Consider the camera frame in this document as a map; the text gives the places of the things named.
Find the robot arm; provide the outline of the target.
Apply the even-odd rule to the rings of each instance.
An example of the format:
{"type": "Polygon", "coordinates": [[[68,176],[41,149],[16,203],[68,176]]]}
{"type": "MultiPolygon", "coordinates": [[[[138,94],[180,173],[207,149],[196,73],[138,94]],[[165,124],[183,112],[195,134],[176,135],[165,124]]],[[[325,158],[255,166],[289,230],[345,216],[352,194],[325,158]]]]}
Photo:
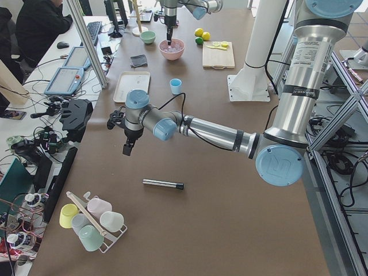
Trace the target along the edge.
{"type": "Polygon", "coordinates": [[[221,0],[162,0],[160,5],[164,11],[164,24],[167,27],[167,43],[171,45],[173,36],[173,27],[177,22],[177,9],[184,6],[197,20],[203,18],[205,14],[217,13],[223,7],[224,1],[221,0]]]}
{"type": "Polygon", "coordinates": [[[126,99],[126,135],[147,132],[131,157],[116,167],[117,179],[134,185],[147,178],[195,182],[263,179],[274,187],[302,175],[305,128],[334,44],[344,37],[351,13],[316,15],[311,1],[298,14],[298,44],[273,125],[262,131],[269,102],[266,61],[285,1],[262,1],[253,27],[243,11],[225,11],[205,20],[215,38],[229,40],[241,57],[237,75],[204,69],[195,46],[195,23],[185,8],[174,9],[186,43],[184,56],[152,60],[149,92],[132,90],[126,99]]]}

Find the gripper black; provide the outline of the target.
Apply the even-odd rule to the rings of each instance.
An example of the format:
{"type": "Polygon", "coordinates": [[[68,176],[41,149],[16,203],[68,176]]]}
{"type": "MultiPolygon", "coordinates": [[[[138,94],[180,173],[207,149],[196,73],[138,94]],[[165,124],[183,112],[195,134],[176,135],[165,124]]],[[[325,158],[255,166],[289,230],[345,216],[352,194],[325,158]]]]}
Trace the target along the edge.
{"type": "Polygon", "coordinates": [[[174,16],[165,15],[164,24],[167,26],[167,32],[166,32],[167,45],[171,45],[173,27],[176,25],[176,15],[174,16]]]}
{"type": "Polygon", "coordinates": [[[123,145],[122,154],[126,156],[130,156],[132,149],[134,147],[134,143],[136,140],[142,137],[143,129],[139,129],[138,131],[133,131],[131,129],[124,129],[124,134],[126,135],[126,143],[123,145]]]}

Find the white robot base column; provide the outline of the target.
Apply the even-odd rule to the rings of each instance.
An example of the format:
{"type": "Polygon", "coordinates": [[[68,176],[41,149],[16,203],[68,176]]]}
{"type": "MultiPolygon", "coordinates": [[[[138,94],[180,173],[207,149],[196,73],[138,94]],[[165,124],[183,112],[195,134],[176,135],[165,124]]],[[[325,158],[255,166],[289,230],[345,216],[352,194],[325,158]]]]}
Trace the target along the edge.
{"type": "Polygon", "coordinates": [[[270,101],[266,63],[287,7],[287,0],[259,2],[244,66],[236,75],[228,75],[230,101],[270,101]]]}

